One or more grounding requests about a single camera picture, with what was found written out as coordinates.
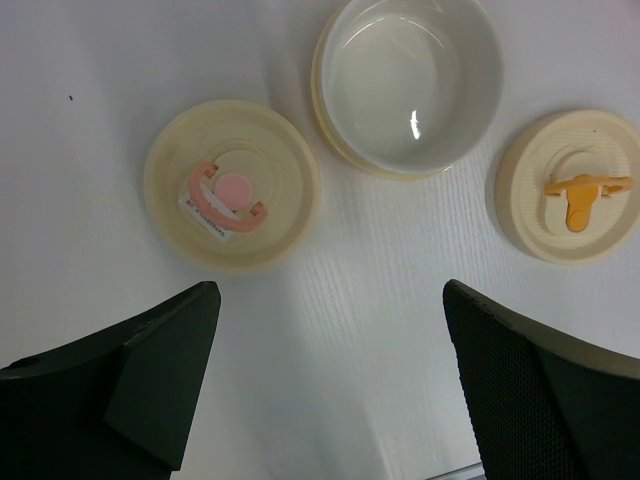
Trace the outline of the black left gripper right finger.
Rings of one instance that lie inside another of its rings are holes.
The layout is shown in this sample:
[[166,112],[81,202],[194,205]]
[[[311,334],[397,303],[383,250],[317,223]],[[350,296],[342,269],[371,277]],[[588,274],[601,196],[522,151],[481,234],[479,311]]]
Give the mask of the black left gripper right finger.
[[442,299],[486,478],[638,478],[638,359],[458,280]]

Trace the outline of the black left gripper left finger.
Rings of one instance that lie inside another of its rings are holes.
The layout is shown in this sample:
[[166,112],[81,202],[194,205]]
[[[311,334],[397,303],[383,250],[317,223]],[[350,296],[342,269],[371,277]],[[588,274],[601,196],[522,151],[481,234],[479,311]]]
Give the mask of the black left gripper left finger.
[[200,282],[1,370],[4,479],[168,479],[180,470],[221,295]]

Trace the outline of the cream lid pink handle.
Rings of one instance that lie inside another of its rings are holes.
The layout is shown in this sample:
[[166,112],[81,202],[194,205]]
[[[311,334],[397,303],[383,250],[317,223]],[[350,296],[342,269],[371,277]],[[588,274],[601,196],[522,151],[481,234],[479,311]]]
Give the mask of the cream lid pink handle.
[[277,112],[217,100],[179,114],[154,140],[144,199],[158,233],[199,266],[243,273],[291,253],[317,213],[320,173]]

